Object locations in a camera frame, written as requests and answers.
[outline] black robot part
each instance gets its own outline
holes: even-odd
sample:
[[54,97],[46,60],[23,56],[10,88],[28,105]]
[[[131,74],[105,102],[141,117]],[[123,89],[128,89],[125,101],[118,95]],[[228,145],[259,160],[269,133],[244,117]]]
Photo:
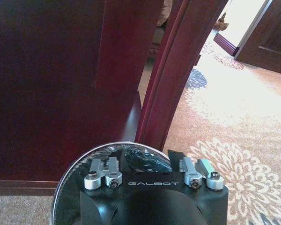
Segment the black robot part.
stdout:
[[[171,164],[184,154],[171,152]],[[123,172],[117,189],[102,185],[80,192],[82,225],[225,225],[228,189],[213,191],[206,179],[198,190],[183,172]]]
[[[158,151],[136,143],[105,145],[77,160],[65,173],[54,197],[52,225],[225,225],[228,189],[214,191],[202,179],[199,189],[185,184],[179,172],[181,152],[169,151],[170,161]],[[84,188],[83,178],[95,158],[108,165],[119,161],[122,182]]]

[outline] wooden door frame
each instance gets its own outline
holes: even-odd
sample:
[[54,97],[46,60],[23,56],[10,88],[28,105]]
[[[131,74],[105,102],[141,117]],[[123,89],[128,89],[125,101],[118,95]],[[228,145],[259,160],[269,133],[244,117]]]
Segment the wooden door frame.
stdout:
[[227,1],[174,2],[148,84],[136,142],[163,150],[192,67]]

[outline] baseboard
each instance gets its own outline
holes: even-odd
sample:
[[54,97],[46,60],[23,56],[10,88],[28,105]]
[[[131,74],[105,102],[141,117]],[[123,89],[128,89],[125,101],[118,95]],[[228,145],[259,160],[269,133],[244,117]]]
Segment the baseboard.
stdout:
[[235,56],[239,47],[235,47],[231,42],[224,38],[220,33],[217,33],[214,37],[214,41],[224,49],[229,55]]
[[54,195],[58,182],[0,180],[0,195]]

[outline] patterned carpet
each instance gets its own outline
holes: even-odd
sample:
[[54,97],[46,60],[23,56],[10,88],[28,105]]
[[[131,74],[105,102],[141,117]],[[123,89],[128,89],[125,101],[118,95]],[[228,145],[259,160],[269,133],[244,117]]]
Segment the patterned carpet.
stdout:
[[281,74],[202,49],[165,150],[209,159],[229,188],[229,225],[281,225]]

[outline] wooden furniture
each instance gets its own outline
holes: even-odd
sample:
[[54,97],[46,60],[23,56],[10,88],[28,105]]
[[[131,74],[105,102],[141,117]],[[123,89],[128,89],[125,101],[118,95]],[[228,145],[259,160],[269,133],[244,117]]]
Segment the wooden furniture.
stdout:
[[162,3],[0,1],[0,195],[51,195],[83,152],[134,140]]
[[267,0],[236,60],[281,73],[281,0]]
[[235,56],[237,51],[239,50],[239,47],[234,46],[220,33],[217,33],[215,35],[214,41],[231,56]]
[[227,1],[174,2],[146,92],[136,142],[163,149],[192,67]]

